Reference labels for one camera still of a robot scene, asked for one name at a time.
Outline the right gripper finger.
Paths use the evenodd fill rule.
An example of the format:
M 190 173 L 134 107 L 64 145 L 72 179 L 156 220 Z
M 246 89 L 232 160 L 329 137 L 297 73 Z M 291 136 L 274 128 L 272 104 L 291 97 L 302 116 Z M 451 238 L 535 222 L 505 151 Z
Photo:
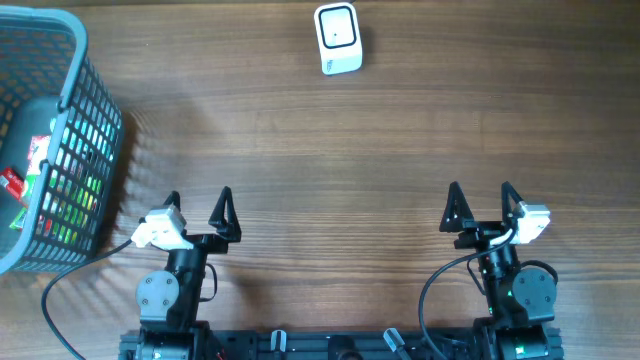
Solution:
M 505 181 L 501 185 L 502 224 L 505 228 L 512 228 L 515 222 L 514 208 L 522 201 L 522 197 L 513 185 Z
M 474 227 L 474 216 L 457 181 L 449 186 L 447 203 L 439 226 L 440 232 L 462 232 Z

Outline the small red snack packet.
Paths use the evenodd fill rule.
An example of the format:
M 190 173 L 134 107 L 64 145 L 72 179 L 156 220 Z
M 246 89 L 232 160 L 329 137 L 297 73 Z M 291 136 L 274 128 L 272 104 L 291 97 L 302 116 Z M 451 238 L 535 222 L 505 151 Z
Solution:
M 26 171 L 27 176 L 41 173 L 40 163 L 47 158 L 50 140 L 50 135 L 37 135 L 31 138 L 27 157 L 29 161 Z

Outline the red stick snack packet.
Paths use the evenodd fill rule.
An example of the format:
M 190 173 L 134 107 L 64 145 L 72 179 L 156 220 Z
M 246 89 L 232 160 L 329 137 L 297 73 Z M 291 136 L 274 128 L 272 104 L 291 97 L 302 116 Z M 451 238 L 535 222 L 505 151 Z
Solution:
M 0 176 L 1 186 L 18 202 L 22 202 L 23 180 L 11 168 L 6 167 Z

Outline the green gummy candy bag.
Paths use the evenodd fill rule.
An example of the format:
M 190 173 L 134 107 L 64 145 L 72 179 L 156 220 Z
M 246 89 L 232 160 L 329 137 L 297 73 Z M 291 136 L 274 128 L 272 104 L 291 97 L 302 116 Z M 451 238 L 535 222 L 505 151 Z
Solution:
M 32 194 L 34 191 L 36 177 L 35 176 L 27 176 L 23 182 L 22 188 L 20 191 L 17 190 L 16 187 L 13 187 L 10 194 L 13 195 L 19 203 L 23 206 L 23 208 L 18 212 L 15 218 L 9 225 L 9 228 L 15 231 L 22 231 L 24 227 L 24 222 L 26 219 L 27 211 L 29 204 L 31 202 Z

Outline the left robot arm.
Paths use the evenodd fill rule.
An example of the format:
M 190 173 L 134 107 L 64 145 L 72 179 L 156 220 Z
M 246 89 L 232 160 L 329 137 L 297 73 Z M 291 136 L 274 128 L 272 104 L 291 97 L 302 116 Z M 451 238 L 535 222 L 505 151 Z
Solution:
M 232 190 L 222 189 L 209 217 L 213 233 L 190 234 L 181 214 L 180 195 L 173 191 L 163 205 L 151 209 L 131 240 L 138 248 L 147 245 L 168 254 L 164 269 L 147 274 L 138 284 L 140 331 L 123 359 L 224 359 L 220 341 L 206 321 L 197 319 L 199 305 L 214 299 L 201 294 L 207 262 L 212 254 L 225 254 L 231 243 L 241 241 L 242 230 Z

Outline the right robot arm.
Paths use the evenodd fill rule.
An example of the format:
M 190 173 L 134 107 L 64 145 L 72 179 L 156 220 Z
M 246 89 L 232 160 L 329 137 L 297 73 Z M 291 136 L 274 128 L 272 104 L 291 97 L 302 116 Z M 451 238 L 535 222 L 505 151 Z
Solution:
M 449 186 L 439 230 L 456 233 L 457 249 L 473 249 L 490 315 L 474 321 L 473 354 L 480 359 L 562 359 L 560 331 L 555 319 L 559 276 L 540 260 L 521 261 L 516 247 L 529 245 L 550 224 L 551 211 L 527 203 L 514 187 L 501 186 L 502 218 L 474 218 L 457 182 Z

